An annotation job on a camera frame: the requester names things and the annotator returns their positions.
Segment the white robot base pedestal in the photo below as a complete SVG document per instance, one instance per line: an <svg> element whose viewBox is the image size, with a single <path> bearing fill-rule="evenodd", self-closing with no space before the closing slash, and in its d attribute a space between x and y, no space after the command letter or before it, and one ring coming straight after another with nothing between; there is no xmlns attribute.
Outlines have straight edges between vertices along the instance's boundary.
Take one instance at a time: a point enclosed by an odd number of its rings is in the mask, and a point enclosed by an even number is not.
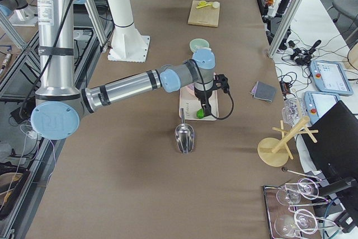
<svg viewBox="0 0 358 239"><path fill-rule="evenodd" d="M136 29L130 0L107 0L114 22L114 34L108 59L111 61L146 61L150 37Z"/></svg>

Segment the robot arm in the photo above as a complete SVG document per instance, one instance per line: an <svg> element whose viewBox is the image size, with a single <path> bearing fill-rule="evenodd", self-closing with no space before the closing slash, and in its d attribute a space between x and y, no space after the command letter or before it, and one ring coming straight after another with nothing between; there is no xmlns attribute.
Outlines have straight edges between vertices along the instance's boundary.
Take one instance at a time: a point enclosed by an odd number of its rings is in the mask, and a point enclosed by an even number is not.
<svg viewBox="0 0 358 239"><path fill-rule="evenodd" d="M41 72L35 83L36 105L31 113L33 130L50 140L72 135L80 120L99 108L130 97L163 88L175 92L194 85L204 115L211 115L209 97L216 90L229 93L226 76L215 74L215 56L199 49L181 65L166 65L144 73L88 88L87 71L75 82L73 4L76 0L37 0Z"/></svg>

